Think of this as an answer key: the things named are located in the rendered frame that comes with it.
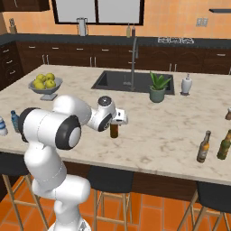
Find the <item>grey sink tap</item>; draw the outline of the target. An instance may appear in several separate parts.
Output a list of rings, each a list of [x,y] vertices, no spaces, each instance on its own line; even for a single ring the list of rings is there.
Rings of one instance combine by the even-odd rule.
[[[134,66],[135,60],[138,59],[138,38],[134,37],[133,49],[132,49],[132,68],[131,68],[131,81],[127,83],[130,86],[131,91],[135,90],[134,87]]]

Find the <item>green plant in pot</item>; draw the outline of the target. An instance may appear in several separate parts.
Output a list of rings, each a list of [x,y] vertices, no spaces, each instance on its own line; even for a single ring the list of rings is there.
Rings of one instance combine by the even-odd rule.
[[[150,99],[153,103],[161,103],[165,96],[165,90],[170,79],[165,79],[163,75],[159,77],[150,72],[152,84],[150,85]]]

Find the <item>green glass bottle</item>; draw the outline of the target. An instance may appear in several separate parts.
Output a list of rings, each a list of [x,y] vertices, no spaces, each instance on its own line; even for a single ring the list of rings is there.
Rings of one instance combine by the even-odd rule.
[[[224,160],[226,158],[230,146],[231,146],[231,129],[228,130],[225,139],[220,144],[217,153],[217,157],[219,160]]]

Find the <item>dark sink basin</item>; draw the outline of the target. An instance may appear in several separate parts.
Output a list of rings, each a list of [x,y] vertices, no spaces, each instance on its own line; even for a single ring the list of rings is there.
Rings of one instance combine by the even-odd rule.
[[[163,74],[165,80],[169,80],[165,90],[166,95],[174,95],[173,76]],[[130,82],[132,76],[127,71],[111,71],[104,70],[97,81],[92,86],[92,89],[104,89],[114,91],[130,91]],[[152,78],[149,73],[135,72],[134,73],[134,91],[138,93],[149,93]]]

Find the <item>brown bottle with pale label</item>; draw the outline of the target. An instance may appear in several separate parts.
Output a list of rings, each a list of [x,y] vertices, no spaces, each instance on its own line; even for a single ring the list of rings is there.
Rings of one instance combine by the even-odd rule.
[[[197,161],[203,163],[206,160],[208,149],[209,149],[209,138],[211,136],[210,131],[206,131],[204,140],[201,142],[199,152],[197,155]]]

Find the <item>black stool with wooden legs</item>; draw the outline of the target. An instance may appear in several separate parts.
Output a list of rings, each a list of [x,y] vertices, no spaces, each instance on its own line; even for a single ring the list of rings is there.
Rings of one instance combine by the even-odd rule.
[[[123,225],[128,231],[127,217],[133,222],[131,191],[134,173],[132,171],[118,170],[106,167],[91,166],[88,180],[94,194],[93,228],[97,231],[97,222],[109,222]],[[123,203],[123,219],[105,217],[105,198],[118,198]]]
[[[217,217],[212,231],[217,231],[221,219],[225,220],[226,231],[231,231],[226,216],[231,214],[231,186],[198,181],[177,231],[181,231],[188,216],[191,216],[192,231],[198,231],[200,222],[206,214]]]
[[[42,223],[44,224],[45,229],[48,230],[49,226],[48,226],[47,220],[42,210],[42,205],[40,203],[40,197],[36,196],[32,191],[32,177],[25,165],[24,157],[20,154],[0,152],[0,174],[3,177],[6,190],[8,192],[9,198],[11,200],[11,203],[14,209],[14,213],[16,215],[16,218],[17,218],[17,221],[20,227],[20,231],[23,231],[23,222],[21,220],[20,213],[17,207],[18,205],[37,208],[42,218]],[[14,189],[12,189],[12,186],[9,180],[10,176],[22,177],[21,181]],[[24,182],[26,182],[27,187],[29,191],[31,192],[33,203],[17,200],[14,197],[14,194],[16,193],[16,191],[20,188],[20,186]]]

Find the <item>dark wooden base cupboards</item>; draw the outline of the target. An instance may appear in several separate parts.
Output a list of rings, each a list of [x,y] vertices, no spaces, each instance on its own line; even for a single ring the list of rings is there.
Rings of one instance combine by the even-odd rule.
[[[131,45],[9,42],[0,45],[0,91],[42,64],[132,68]],[[231,49],[138,47],[135,68],[231,74]]]

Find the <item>white and blue plastic bottle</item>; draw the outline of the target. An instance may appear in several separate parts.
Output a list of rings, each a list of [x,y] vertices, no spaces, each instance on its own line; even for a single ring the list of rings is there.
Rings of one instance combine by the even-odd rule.
[[[4,119],[0,116],[0,135],[6,136],[8,134],[8,130],[5,125]]]

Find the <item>grey pedestal fruit bowl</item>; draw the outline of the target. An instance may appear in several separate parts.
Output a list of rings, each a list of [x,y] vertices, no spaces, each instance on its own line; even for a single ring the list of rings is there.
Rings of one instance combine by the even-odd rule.
[[[57,96],[56,91],[60,88],[60,85],[62,84],[61,78],[55,78],[54,81],[56,83],[56,86],[54,88],[35,88],[32,82],[28,84],[28,88],[37,94],[42,94],[41,100],[52,101]]]

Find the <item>dark framed window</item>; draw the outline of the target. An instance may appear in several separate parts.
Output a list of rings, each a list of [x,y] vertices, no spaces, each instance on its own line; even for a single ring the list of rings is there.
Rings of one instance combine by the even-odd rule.
[[[143,25],[144,0],[51,0],[56,24]]]

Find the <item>dark wall shelf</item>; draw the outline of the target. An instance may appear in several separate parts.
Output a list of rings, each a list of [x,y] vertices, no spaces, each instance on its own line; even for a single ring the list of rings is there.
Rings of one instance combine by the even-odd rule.
[[[211,8],[209,11],[214,14],[231,14],[231,9],[225,8]]]

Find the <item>white soap dispenser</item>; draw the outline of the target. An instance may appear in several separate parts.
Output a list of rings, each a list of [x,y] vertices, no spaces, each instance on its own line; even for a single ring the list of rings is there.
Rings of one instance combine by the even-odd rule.
[[[189,74],[187,74],[187,77],[184,78],[181,82],[181,92],[180,93],[183,96],[188,96],[191,86],[192,86],[192,79],[189,77]]]

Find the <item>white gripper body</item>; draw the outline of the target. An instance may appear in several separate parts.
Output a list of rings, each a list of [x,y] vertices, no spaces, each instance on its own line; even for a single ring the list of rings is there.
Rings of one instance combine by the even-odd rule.
[[[127,125],[128,124],[128,119],[113,119],[111,122],[111,125]]]

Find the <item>dark wooden wall cupboard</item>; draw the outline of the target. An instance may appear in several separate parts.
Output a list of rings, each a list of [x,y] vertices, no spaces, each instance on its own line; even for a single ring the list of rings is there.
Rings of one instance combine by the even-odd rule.
[[[0,0],[0,12],[42,12],[49,9],[49,0]]]

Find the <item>grey wall socket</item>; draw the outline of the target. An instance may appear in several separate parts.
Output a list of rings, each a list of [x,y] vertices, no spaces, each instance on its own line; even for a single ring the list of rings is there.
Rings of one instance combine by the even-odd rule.
[[[198,18],[196,22],[197,27],[206,27],[208,25],[208,18]]]

